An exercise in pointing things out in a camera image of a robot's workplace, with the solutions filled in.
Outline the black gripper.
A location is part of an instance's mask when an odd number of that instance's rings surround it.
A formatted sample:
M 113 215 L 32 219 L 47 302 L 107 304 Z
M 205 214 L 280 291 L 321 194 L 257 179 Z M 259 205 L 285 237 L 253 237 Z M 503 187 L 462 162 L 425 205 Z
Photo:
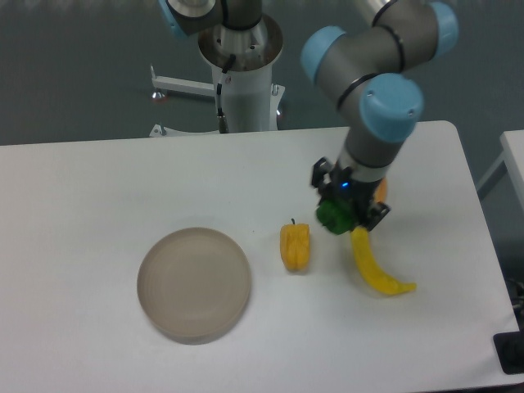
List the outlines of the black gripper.
M 327 191 L 327 199 L 355 213 L 362 213 L 359 225 L 371 232 L 390 213 L 391 207 L 382 201 L 374 201 L 374 194 L 381 180 L 363 182 L 352 177 L 351 167 L 342 169 L 327 157 L 320 158 L 312 167 L 310 185 L 320 196 Z

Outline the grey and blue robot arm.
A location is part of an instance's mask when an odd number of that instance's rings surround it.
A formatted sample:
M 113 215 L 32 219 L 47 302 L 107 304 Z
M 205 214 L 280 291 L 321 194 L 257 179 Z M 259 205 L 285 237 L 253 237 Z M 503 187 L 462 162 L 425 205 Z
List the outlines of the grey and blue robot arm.
M 375 200 L 424 102 L 404 72 L 442 56 L 458 41 L 459 23 L 442 2 L 362 1 L 368 29 L 352 36 L 337 26 L 312 34 L 300 54 L 309 81 L 346 120 L 349 130 L 335 162 L 319 160 L 311 184 L 316 216 L 331 233 L 372 230 L 388 213 Z M 196 35 L 213 75 L 221 133 L 266 131 L 272 67 L 282 31 L 259 1 L 162 1 L 172 34 Z

